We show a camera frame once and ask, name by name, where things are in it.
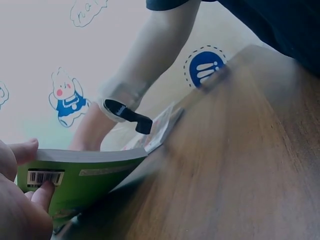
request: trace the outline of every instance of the green book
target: green book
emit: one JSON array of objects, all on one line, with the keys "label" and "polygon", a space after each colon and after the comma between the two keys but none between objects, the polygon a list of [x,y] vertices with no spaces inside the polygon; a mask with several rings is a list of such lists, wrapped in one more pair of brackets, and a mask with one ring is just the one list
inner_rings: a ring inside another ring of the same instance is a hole
[{"label": "green book", "polygon": [[45,181],[54,183],[49,215],[57,228],[105,196],[146,157],[144,148],[104,152],[39,149],[35,161],[19,166],[17,185],[26,193]]}]

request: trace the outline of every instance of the open book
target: open book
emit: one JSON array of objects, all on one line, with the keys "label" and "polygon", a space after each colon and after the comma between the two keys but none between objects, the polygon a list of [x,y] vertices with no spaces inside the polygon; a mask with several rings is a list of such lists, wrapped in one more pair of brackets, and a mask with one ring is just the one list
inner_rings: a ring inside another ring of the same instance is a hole
[{"label": "open book", "polygon": [[152,120],[153,124],[149,135],[138,133],[122,150],[144,148],[149,154],[161,146],[184,111],[183,108],[178,108],[173,112],[174,105],[173,102]]},{"label": "open book", "polygon": [[28,192],[45,181],[55,184],[49,215],[57,228],[110,192],[146,157],[144,148],[108,152],[39,149],[36,161],[19,166],[17,185]]}]

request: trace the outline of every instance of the blue circle sticker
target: blue circle sticker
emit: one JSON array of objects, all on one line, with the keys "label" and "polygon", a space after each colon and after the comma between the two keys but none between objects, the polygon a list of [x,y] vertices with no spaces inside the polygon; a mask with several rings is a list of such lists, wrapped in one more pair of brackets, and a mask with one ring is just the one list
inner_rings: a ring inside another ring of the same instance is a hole
[{"label": "blue circle sticker", "polygon": [[206,45],[192,52],[183,66],[189,86],[201,87],[214,72],[226,63],[226,56],[217,47]]}]

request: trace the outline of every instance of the white wall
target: white wall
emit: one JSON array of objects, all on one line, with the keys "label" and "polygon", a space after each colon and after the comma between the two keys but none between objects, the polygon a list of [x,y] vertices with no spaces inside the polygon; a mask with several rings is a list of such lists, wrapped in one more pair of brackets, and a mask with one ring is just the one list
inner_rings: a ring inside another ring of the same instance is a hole
[{"label": "white wall", "polygon": [[[76,78],[83,97],[92,101],[101,82],[117,70],[150,12],[144,0],[95,0],[98,5],[94,0],[77,0],[75,6],[74,0],[27,2],[0,3],[0,82],[9,93],[6,102],[0,101],[0,139],[13,143],[37,137],[41,148],[66,149],[83,115],[73,124],[69,116],[71,126],[63,126],[50,104],[50,93],[56,93],[64,79],[73,89],[72,79]],[[90,11],[86,12],[88,3]],[[81,18],[80,12],[89,19]],[[194,88],[189,86],[190,80],[186,81],[183,69],[194,50],[206,45],[217,47],[227,61],[252,43],[262,44],[219,3],[202,3],[188,42],[173,66],[151,87],[138,111],[155,117]],[[60,67],[62,74],[55,77]],[[56,106],[64,96],[70,97],[68,89],[62,96],[52,95],[51,103]],[[132,125],[118,124],[105,138],[102,149],[119,149],[133,134]]]}]

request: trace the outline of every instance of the forearm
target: forearm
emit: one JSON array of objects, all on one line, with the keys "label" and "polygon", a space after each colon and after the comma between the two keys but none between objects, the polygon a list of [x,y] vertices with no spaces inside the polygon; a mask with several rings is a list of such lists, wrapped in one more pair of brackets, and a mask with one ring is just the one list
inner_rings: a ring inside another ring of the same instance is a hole
[{"label": "forearm", "polygon": [[[135,111],[147,90],[174,63],[185,45],[199,4],[200,0],[190,0],[169,11],[152,12],[116,75],[101,87],[103,98],[115,99]],[[117,124],[107,115],[105,109],[93,103],[72,144],[98,150]]]}]

